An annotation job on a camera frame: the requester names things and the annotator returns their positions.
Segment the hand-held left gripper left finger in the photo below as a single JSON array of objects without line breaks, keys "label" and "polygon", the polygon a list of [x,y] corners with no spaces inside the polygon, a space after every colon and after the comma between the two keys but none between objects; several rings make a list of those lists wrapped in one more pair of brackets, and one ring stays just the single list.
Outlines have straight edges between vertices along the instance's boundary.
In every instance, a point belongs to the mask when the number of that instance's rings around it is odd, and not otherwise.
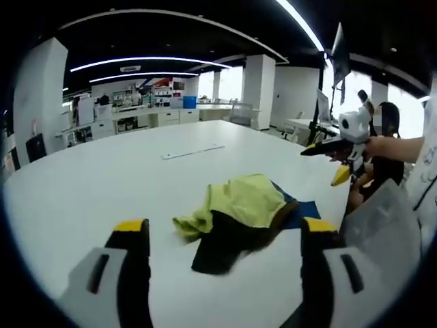
[{"label": "hand-held left gripper left finger", "polygon": [[69,273],[59,307],[79,327],[150,327],[150,226],[116,225]]}]

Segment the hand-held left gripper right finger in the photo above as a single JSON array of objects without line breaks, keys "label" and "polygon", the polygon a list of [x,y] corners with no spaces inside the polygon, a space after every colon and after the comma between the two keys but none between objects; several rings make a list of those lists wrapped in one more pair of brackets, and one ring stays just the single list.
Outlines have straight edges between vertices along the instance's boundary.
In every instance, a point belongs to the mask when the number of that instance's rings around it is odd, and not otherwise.
[{"label": "hand-held left gripper right finger", "polygon": [[292,327],[371,327],[378,317],[380,270],[348,247],[333,224],[306,217],[301,223],[302,302]]}]

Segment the person's right hand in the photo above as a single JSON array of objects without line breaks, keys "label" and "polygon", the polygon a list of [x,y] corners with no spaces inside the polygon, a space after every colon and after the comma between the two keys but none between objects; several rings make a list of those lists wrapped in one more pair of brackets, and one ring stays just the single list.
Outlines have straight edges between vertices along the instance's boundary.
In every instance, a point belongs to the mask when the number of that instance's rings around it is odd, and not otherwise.
[{"label": "person's right hand", "polygon": [[384,154],[384,142],[385,137],[383,136],[371,136],[365,144],[364,159],[368,161],[376,156],[382,156]]}]

